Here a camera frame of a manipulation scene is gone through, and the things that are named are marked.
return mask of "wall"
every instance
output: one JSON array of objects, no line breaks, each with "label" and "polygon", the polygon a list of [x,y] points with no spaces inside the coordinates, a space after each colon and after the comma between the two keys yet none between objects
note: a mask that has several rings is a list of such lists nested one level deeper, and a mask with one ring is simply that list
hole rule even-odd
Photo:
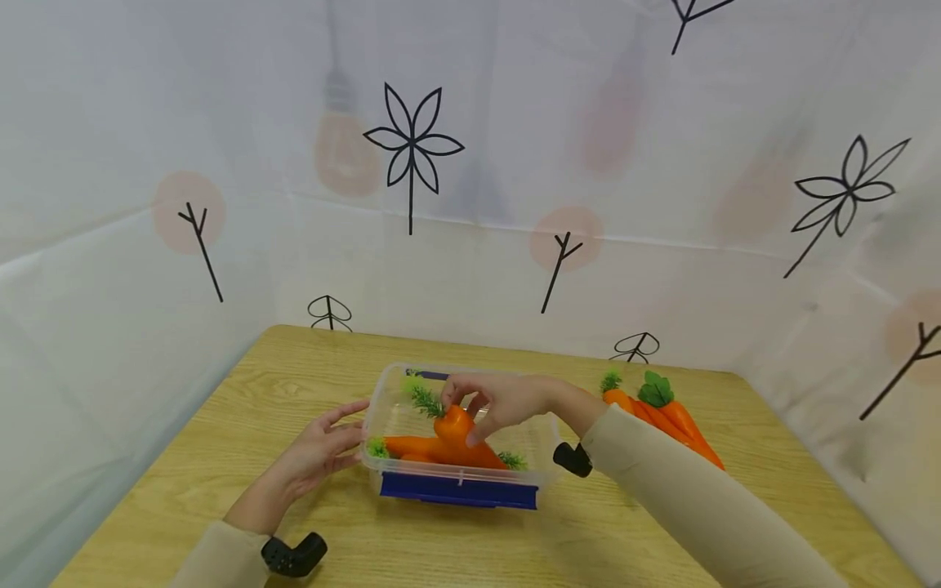
[{"label": "wall", "polygon": [[939,11],[9,3],[0,584],[317,321],[743,373],[941,578]]}]

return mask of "wooden table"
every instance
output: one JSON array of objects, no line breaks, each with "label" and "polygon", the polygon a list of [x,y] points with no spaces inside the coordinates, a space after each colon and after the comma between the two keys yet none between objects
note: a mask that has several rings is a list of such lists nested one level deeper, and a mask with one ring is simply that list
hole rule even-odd
[{"label": "wooden table", "polygon": [[[646,366],[298,326],[261,336],[53,584],[165,586],[220,518],[311,418],[372,394],[394,361],[549,373],[594,389]],[[767,502],[852,586],[918,586],[885,541],[741,378],[657,368],[728,472]],[[564,425],[563,437],[574,440]],[[714,586],[702,568],[604,476],[565,473],[536,512],[379,498],[365,468],[333,476],[288,513],[281,536],[329,543],[317,586]],[[447,543],[447,537],[453,544]],[[269,586],[297,585],[274,579]]]}]

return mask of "orange carrot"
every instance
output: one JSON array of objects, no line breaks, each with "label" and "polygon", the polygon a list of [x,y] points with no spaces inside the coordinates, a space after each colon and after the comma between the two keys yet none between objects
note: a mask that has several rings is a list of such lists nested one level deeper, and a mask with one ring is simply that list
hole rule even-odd
[{"label": "orange carrot", "polygon": [[601,378],[601,400],[608,405],[618,405],[625,412],[634,414],[634,409],[630,405],[630,399],[624,390],[618,388],[621,383],[621,375],[617,370],[609,370]]},{"label": "orange carrot", "polygon": [[647,424],[649,424],[649,425],[652,426],[652,427],[656,427],[656,426],[657,426],[657,425],[654,424],[654,422],[650,419],[650,417],[648,417],[648,415],[646,414],[646,411],[644,410],[644,407],[643,407],[643,404],[644,404],[644,403],[642,403],[642,402],[639,401],[639,400],[634,400],[634,399],[633,399],[632,397],[630,397],[630,396],[628,396],[628,402],[630,403],[630,407],[633,408],[633,412],[631,412],[632,415],[634,415],[635,417],[637,417],[637,418],[640,419],[641,421],[646,422]]},{"label": "orange carrot", "polygon": [[664,415],[678,430],[682,431],[693,443],[690,445],[693,451],[708,459],[717,468],[726,469],[722,460],[719,459],[719,455],[703,437],[702,432],[699,431],[699,427],[696,426],[686,407],[675,399],[670,381],[653,372],[647,372],[645,380],[646,383],[641,387],[638,394],[643,402]]},{"label": "orange carrot", "polygon": [[424,455],[438,461],[446,453],[440,439],[435,437],[384,437],[383,440],[389,453],[399,459],[405,455]]},{"label": "orange carrot", "polygon": [[660,429],[661,431],[663,431],[670,437],[676,439],[677,441],[679,441],[686,447],[689,447],[690,449],[694,449],[693,440],[687,437],[685,433],[677,429],[677,426],[674,425],[672,422],[670,422],[670,420],[667,419],[659,410],[657,410],[653,406],[644,402],[638,402],[637,405],[640,406],[644,410],[647,417],[650,419],[651,422],[653,422],[655,427],[657,427],[658,429]]},{"label": "orange carrot", "polygon": [[419,376],[409,376],[404,386],[411,395],[412,404],[435,419],[435,435],[447,450],[446,463],[469,468],[509,469],[485,442],[468,447],[467,438],[473,429],[473,419],[464,408],[451,405],[445,410],[441,401],[424,384],[424,378]]},{"label": "orange carrot", "polygon": [[634,414],[634,407],[630,404],[630,397],[622,389],[605,390],[601,394],[601,400],[608,405],[618,405],[628,414]]}]

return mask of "clear plastic box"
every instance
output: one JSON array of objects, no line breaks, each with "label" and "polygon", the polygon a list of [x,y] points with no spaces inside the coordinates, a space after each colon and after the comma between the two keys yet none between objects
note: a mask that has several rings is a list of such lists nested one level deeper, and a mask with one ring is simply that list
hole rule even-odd
[{"label": "clear plastic box", "polygon": [[[366,413],[363,426],[370,438],[435,435],[433,420],[414,408],[411,398],[402,390],[406,370],[418,371],[419,375],[428,380],[434,392],[440,392],[444,380],[451,373],[500,373],[393,363],[379,377]],[[485,414],[484,409],[476,420],[481,420]],[[497,453],[507,451],[520,455],[525,460],[526,469],[467,468],[384,459],[369,454],[367,444],[363,444],[359,450],[362,463],[371,471],[373,484],[380,495],[470,506],[534,509],[536,491],[551,484],[560,473],[552,461],[552,453],[561,442],[555,417],[536,416],[522,424],[498,431],[488,437],[486,442]]]}]

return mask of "beige sleeve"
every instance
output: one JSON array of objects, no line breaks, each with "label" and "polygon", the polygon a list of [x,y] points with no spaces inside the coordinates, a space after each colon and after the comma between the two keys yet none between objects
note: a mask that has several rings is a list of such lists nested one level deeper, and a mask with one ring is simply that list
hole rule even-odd
[{"label": "beige sleeve", "polygon": [[221,520],[214,522],[186,557],[170,588],[263,588],[268,566],[262,547],[269,538]]},{"label": "beige sleeve", "polygon": [[846,586],[758,497],[665,433],[612,406],[582,439],[596,469],[631,494],[725,586]]}]

